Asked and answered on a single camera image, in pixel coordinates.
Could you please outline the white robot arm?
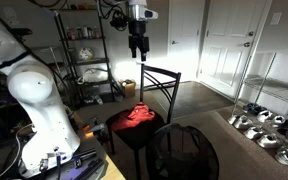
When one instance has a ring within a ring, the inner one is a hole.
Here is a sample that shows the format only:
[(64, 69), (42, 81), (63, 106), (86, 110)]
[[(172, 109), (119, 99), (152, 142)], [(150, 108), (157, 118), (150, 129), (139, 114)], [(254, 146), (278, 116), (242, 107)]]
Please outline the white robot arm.
[(0, 72), (7, 76), (10, 94), (35, 128), (21, 151), (20, 176), (32, 178), (71, 160), (81, 140), (71, 126), (52, 70), (16, 38), (1, 18)]

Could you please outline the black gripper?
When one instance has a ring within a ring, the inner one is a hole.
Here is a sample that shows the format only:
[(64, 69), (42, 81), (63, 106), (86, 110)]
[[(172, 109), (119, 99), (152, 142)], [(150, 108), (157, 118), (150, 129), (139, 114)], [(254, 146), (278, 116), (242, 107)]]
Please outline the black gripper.
[(149, 51), (149, 38), (145, 36), (146, 22), (131, 21), (128, 25), (129, 29), (129, 48), (131, 49), (132, 58), (136, 58), (136, 49), (141, 52), (141, 61), (146, 61), (147, 52)]

